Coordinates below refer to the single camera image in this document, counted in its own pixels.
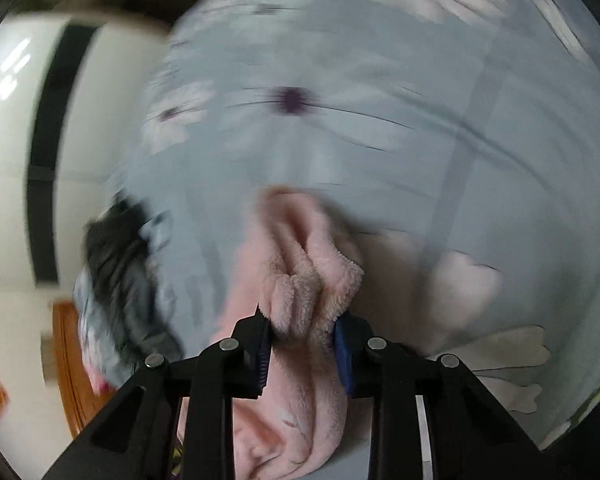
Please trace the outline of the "orange wooden headboard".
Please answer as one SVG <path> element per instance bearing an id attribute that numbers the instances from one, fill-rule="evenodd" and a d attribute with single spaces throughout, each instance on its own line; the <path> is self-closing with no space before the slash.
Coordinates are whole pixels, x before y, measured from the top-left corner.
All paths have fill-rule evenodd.
<path id="1" fill-rule="evenodd" d="M 82 363 L 78 333 L 78 312 L 70 300 L 58 300 L 52 307 L 53 345 L 58 387 L 69 431 L 73 439 L 114 396 L 111 389 L 94 393 Z"/>

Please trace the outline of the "black sweatshirt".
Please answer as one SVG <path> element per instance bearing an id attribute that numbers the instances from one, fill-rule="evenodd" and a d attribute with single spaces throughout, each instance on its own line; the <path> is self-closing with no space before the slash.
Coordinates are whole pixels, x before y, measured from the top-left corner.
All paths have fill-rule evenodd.
<path id="1" fill-rule="evenodd" d="M 168 329 L 174 295 L 154 260 L 164 244 L 166 217 L 147 218 L 140 204 L 120 196 L 85 228 L 84 266 L 73 287 L 82 361 L 114 387 L 153 353 L 183 359 Z"/>

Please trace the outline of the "pink fleece floral garment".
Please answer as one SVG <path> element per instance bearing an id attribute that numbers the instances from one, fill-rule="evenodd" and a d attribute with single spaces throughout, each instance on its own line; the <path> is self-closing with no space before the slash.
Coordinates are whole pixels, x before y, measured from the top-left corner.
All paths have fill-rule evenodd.
<path id="1" fill-rule="evenodd" d="M 346 426 L 348 398 L 332 330 L 360 289 L 362 256 L 314 195 L 267 188 L 246 218 L 244 241 L 216 339 L 261 311 L 275 335 L 268 383 L 257 400 L 233 403 L 239 479 L 295 479 L 329 460 Z"/>

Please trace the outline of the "pink pillow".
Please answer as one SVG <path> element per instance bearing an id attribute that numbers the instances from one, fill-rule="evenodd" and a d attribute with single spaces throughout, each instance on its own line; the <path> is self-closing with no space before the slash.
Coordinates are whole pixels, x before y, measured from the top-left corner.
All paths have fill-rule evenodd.
<path id="1" fill-rule="evenodd" d="M 82 364 L 93 392 L 104 394 L 117 390 L 116 378 L 111 375 L 117 364 L 117 353 L 110 333 L 80 323 L 79 338 Z"/>

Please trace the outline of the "blue-grey floral bed sheet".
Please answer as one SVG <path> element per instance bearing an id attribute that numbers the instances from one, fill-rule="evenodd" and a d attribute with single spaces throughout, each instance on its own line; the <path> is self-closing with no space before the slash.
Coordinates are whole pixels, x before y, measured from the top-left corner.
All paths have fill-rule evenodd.
<path id="1" fill-rule="evenodd" d="M 169 358 L 219 330 L 242 216 L 289 185 L 349 223 L 376 330 L 462 352 L 540 448 L 600 403 L 592 2 L 202 0 L 110 183 L 143 207 Z"/>

